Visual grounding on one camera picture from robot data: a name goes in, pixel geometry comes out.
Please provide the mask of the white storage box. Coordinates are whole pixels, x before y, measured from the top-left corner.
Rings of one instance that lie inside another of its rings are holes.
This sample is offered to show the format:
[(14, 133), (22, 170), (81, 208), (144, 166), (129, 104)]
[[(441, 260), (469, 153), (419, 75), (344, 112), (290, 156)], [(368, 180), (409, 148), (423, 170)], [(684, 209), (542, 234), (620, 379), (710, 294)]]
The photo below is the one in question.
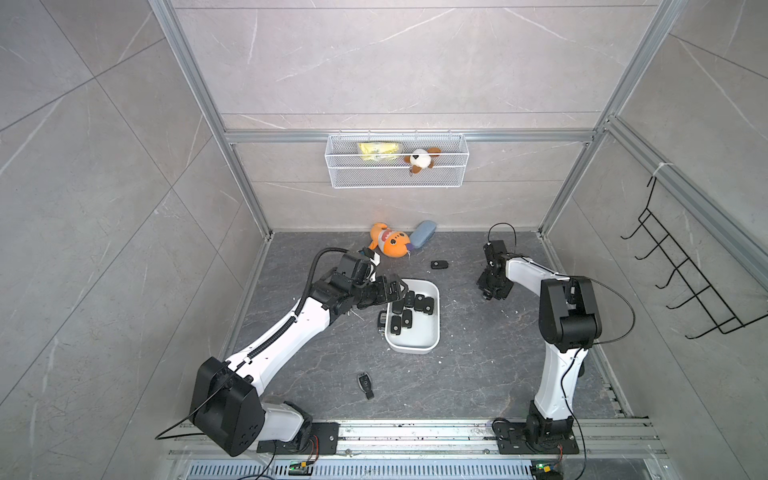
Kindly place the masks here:
[(440, 293), (437, 286), (427, 280), (404, 279), (408, 285), (409, 291), (417, 294), (423, 294), (435, 299), (435, 310), (433, 315), (425, 315), (413, 311), (413, 326), (411, 329), (403, 329), (400, 335), (390, 334), (390, 318), (395, 313), (392, 306), (387, 306), (387, 330), (384, 338), (390, 348), (399, 353), (406, 354), (427, 354), (432, 351), (440, 340)]

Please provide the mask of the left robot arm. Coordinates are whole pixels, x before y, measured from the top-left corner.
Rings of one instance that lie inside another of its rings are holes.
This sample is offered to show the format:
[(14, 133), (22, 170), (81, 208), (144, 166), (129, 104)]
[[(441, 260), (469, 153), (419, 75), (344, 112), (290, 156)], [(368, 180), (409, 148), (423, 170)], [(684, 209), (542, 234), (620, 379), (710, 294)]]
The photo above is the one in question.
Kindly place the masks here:
[(253, 444), (308, 452), (316, 459), (321, 442), (312, 417), (298, 406), (262, 401), (275, 375), (310, 340), (353, 309), (387, 305), (405, 298), (408, 285), (397, 274), (380, 274), (380, 259), (369, 248), (335, 248), (340, 260), (322, 276), (316, 274), (326, 247), (314, 256), (296, 304), (262, 336), (225, 360), (210, 357), (196, 374), (186, 420), (232, 457)]

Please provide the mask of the black car key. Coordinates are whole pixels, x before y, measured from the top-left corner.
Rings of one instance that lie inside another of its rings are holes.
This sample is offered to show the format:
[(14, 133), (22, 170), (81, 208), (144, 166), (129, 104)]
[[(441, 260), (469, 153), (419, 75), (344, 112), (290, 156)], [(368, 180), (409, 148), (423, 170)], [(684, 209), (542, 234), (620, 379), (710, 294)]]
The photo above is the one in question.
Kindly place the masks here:
[(402, 332), (402, 317), (400, 315), (392, 315), (390, 318), (390, 334), (400, 335)]
[(446, 260), (433, 260), (430, 262), (430, 268), (432, 270), (444, 270), (449, 267), (449, 262)]

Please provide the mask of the black VW key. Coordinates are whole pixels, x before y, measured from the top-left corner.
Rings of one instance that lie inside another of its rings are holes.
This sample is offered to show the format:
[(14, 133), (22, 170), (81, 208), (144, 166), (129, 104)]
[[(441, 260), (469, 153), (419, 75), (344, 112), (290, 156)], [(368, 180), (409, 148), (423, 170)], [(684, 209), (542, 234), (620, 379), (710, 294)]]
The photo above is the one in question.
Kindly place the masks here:
[(413, 326), (413, 311), (405, 309), (401, 316), (401, 327), (403, 329), (411, 329)]

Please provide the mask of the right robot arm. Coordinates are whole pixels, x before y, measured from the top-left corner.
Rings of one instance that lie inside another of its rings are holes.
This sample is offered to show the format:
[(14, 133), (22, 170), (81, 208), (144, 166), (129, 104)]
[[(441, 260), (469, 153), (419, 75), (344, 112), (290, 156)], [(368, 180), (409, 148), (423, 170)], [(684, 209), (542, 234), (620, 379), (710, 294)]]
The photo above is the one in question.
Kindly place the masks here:
[(568, 276), (508, 250), (502, 240), (486, 238), (487, 265), (477, 281), (487, 300), (507, 298), (522, 286), (539, 298), (538, 329), (546, 344), (540, 385), (526, 420), (491, 421), (501, 454), (587, 453), (581, 425), (573, 411), (573, 396), (581, 367), (595, 345), (604, 345), (594, 287), (625, 297), (614, 288), (586, 276)]

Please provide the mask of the black key with buttons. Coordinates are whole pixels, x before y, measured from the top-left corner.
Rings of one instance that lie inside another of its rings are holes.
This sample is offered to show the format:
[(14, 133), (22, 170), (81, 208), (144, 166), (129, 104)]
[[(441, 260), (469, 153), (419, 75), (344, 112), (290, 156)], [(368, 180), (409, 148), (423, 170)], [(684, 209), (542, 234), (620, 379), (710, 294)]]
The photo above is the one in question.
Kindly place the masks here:
[(385, 333), (387, 330), (387, 318), (388, 318), (388, 314), (386, 310), (382, 310), (379, 312), (379, 315), (377, 317), (377, 327), (380, 333)]

